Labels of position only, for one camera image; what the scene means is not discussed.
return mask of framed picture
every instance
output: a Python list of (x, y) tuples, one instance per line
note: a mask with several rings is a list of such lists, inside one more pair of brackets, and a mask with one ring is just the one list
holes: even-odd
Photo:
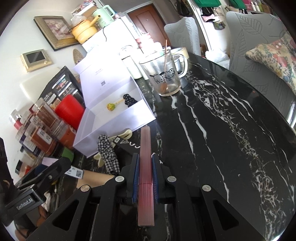
[(34, 21), (54, 51), (79, 44), (63, 17), (37, 16)]

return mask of gray chair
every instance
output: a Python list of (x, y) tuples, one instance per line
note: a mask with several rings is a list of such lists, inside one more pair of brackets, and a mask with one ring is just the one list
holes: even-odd
[(270, 14), (237, 12), (228, 12), (226, 21), (231, 35), (229, 70), (263, 94), (293, 127), (296, 97), (292, 90), (263, 64), (245, 57), (245, 53), (258, 44), (280, 39), (285, 32), (283, 23)]
[(194, 18), (184, 17), (176, 23), (167, 24), (164, 29), (172, 46), (185, 47), (188, 52), (201, 55), (200, 39)]

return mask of green electric kettle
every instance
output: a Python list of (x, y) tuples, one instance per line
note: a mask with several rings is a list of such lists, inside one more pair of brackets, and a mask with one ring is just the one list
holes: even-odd
[(114, 21), (113, 16), (115, 15), (115, 12), (109, 5), (105, 5), (101, 8), (96, 9), (92, 15), (93, 17), (101, 16), (98, 19), (97, 23), (100, 28), (104, 28)]

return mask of glass mug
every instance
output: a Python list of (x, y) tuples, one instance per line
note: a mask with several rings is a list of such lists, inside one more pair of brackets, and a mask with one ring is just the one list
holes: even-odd
[[(186, 57), (182, 54), (172, 55), (170, 51), (164, 55), (162, 54), (162, 52), (150, 54), (139, 64), (156, 92), (160, 96), (170, 96), (180, 90), (180, 78), (186, 75), (188, 63)], [(184, 69), (180, 74), (176, 70), (173, 56), (180, 56), (184, 59)]]

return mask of red cylinder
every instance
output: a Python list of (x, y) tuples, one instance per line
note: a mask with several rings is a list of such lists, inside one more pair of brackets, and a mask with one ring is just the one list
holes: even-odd
[(74, 96), (68, 94), (56, 107), (55, 112), (77, 130), (84, 113), (84, 108)]

